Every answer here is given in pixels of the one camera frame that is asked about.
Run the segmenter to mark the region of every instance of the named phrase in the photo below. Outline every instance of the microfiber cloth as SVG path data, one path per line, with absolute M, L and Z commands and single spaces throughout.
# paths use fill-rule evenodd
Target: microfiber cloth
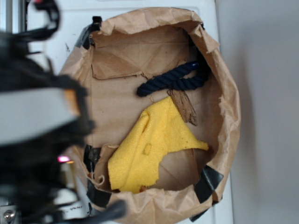
M 152 104 L 108 161 L 112 190 L 139 193 L 141 186 L 154 185 L 163 157 L 189 148 L 208 150 L 208 145 L 192 134 L 171 97 Z

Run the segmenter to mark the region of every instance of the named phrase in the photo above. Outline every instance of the gray wall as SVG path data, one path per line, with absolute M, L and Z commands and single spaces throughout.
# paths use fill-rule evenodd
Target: gray wall
M 299 223 L 299 0 L 216 0 L 241 96 L 234 223 Z

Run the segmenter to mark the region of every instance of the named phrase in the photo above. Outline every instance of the screw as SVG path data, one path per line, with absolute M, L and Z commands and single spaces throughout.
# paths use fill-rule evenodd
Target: screw
M 6 221 L 12 221 L 14 219 L 14 212 L 11 210 L 7 210 L 6 212 L 4 212 L 3 216 Z

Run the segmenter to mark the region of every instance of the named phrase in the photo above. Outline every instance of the twisted rope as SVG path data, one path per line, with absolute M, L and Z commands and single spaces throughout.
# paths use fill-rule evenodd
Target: twisted rope
M 192 70 L 196 70 L 198 68 L 199 63 L 197 61 L 180 65 L 177 68 L 150 79 L 146 83 L 140 85 L 137 89 L 137 95 L 145 97 L 155 91 L 163 89 L 195 90 L 198 87 L 202 87 L 207 80 L 208 71 L 210 71 L 210 69 L 206 69 L 206 66 L 201 68 L 196 76 L 192 78 L 182 78 L 189 74 Z

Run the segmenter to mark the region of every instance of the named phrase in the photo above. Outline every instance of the wood piece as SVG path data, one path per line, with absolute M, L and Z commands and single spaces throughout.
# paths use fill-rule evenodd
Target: wood piece
M 167 93 L 171 96 L 173 102 L 177 106 L 184 122 L 189 122 L 197 126 L 196 112 L 186 92 L 183 90 L 168 90 Z

